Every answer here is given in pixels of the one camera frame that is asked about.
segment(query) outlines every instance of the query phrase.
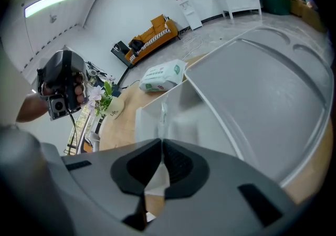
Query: potted plant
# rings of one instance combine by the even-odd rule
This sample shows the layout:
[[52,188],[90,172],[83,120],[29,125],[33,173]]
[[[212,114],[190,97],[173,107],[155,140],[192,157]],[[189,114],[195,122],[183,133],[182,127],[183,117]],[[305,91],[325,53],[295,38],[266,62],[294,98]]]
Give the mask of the potted plant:
[[88,108],[94,116],[111,116],[116,119],[124,109],[124,101],[113,96],[113,86],[115,79],[110,77],[101,86],[93,87],[89,94]]

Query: white plastic package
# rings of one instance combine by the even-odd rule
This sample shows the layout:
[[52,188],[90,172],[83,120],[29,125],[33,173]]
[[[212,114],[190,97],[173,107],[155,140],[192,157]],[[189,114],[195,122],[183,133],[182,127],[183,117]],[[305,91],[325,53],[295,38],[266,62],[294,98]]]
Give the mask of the white plastic package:
[[176,59],[154,66],[147,70],[139,88],[143,91],[168,91],[182,83],[186,65],[184,61]]

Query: wooden table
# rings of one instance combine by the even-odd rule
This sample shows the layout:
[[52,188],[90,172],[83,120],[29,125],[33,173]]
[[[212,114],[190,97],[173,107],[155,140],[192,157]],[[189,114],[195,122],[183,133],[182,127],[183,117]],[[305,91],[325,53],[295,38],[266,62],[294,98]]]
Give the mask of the wooden table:
[[[188,66],[196,62],[202,56],[191,59]],[[139,84],[128,87],[120,98],[125,101],[125,109],[116,120],[107,119],[101,131],[100,150],[112,149],[135,143],[135,112],[144,107],[164,92],[146,93],[139,89]],[[324,133],[324,137],[301,173],[285,188],[287,194],[294,202],[300,203],[312,194],[316,193],[329,167],[333,145],[333,132],[331,120]]]

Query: green leaf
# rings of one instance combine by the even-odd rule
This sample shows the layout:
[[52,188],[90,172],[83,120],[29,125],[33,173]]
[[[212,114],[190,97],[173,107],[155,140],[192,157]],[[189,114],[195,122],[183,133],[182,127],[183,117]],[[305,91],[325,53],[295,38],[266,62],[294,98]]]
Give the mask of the green leaf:
[[107,81],[105,81],[104,87],[105,87],[106,93],[108,95],[111,95],[112,94],[112,88],[111,88],[111,85]]

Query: camera lens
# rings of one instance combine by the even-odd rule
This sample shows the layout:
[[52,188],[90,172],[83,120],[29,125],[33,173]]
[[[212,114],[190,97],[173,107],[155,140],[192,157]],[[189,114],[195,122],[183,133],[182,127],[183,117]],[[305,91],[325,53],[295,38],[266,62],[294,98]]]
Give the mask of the camera lens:
[[63,108],[63,104],[61,103],[61,102],[57,102],[56,104],[55,104],[55,109],[56,110],[61,110]]

